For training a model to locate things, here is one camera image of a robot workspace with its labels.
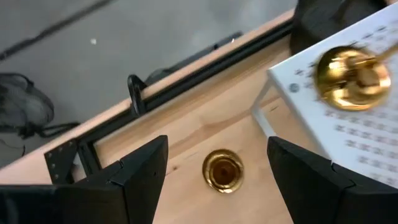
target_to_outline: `concrete floor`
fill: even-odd
[[[0,51],[39,33],[94,0],[5,0],[0,3]],[[80,121],[127,98],[126,78],[145,79],[236,31],[247,32],[293,8],[296,0],[118,0],[0,63],[35,82],[55,106],[52,124]],[[27,152],[49,139],[21,141]],[[1,144],[0,167],[20,149]]]

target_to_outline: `wooden surface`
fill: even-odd
[[[154,223],[291,223],[269,167],[266,137],[250,112],[267,68],[288,56],[285,38],[101,140],[102,165],[166,134],[169,163]],[[262,108],[283,138],[311,147],[275,91]],[[230,195],[211,189],[201,174],[204,158],[221,148],[237,152],[245,168],[242,187]]]

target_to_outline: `brass bell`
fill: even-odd
[[[393,45],[380,55],[353,46],[324,53],[315,70],[318,94],[329,105],[348,111],[368,110],[386,98],[390,73],[382,61],[398,49]]]

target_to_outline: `light wooden board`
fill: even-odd
[[[220,47],[218,50],[210,53],[209,55],[191,63],[190,65],[182,68],[179,71],[171,74],[170,76],[164,78],[163,80],[148,86],[143,92],[143,99],[148,98],[154,94],[156,94],[161,89],[171,85],[172,83],[178,81],[179,79],[186,77],[190,73],[195,70],[201,69],[203,66],[211,63],[212,61],[226,55],[228,52],[239,48],[250,40],[258,37],[259,35],[267,32],[269,29],[275,27],[276,25],[286,21],[291,18],[293,15],[293,11],[288,11],[283,13],[281,16],[275,18],[273,21],[268,22],[261,26],[260,28],[253,30],[242,37],[236,39],[233,43],[229,43]],[[44,153],[54,149],[55,147],[69,141],[70,139],[76,138],[83,133],[93,129],[99,124],[111,119],[116,116],[120,112],[128,109],[130,107],[131,100],[128,98],[118,103],[117,105],[111,107],[107,111],[95,116],[94,118],[88,120],[87,122],[79,125],[73,130],[63,134],[59,138],[54,139],[48,144],[36,149],[35,151],[25,155],[23,158],[9,164],[6,167],[3,167],[0,170],[0,184],[51,184],[51,178],[49,176],[49,172],[47,170],[47,166],[45,164]],[[146,120],[147,116],[140,118],[138,121],[134,121],[134,123],[141,123],[143,120]],[[103,159],[103,157],[107,157],[109,154],[104,154],[103,156],[99,154],[98,156]]]
[[[166,134],[169,163],[154,223],[291,223],[269,167],[267,139],[250,112],[266,70],[288,56],[287,37],[104,138],[96,145],[102,165]],[[275,91],[262,108],[283,138],[311,147]],[[201,174],[204,158],[221,148],[237,152],[245,168],[243,186],[231,195],[211,189]]]

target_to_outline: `white music stand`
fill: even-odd
[[[387,102],[369,111],[341,111],[328,106],[319,100],[312,78],[316,61],[333,47],[354,44],[379,54],[397,41],[395,3],[270,68],[252,115],[267,137],[276,135],[259,107],[269,89],[275,87],[329,159],[398,188],[398,55],[386,61],[392,73]]]

